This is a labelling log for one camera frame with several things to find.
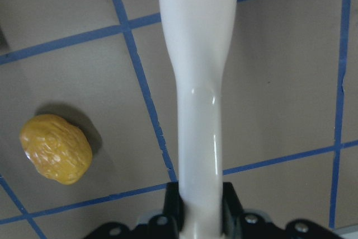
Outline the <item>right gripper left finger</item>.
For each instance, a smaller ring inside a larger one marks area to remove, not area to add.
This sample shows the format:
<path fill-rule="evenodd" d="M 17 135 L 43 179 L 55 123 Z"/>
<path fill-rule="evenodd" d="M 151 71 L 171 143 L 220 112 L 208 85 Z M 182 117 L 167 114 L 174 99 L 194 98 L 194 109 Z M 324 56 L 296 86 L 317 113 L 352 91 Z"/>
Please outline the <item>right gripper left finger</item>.
<path fill-rule="evenodd" d="M 162 212 L 150 217 L 145 223 L 130 229 L 119 222 L 107 222 L 93 231 L 87 238 L 179 238 L 183 226 L 183 202 L 178 183 L 166 185 Z"/>

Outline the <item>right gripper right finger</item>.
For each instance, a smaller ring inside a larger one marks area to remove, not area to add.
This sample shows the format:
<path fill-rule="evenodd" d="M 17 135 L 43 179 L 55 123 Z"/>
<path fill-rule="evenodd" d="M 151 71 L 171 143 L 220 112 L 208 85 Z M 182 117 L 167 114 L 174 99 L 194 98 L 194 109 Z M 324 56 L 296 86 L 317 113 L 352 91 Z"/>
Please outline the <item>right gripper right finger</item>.
<path fill-rule="evenodd" d="M 334 232 L 307 219 L 295 219 L 279 228 L 264 214 L 245 210 L 234 186 L 223 183 L 223 231 L 226 238 L 340 238 Z"/>

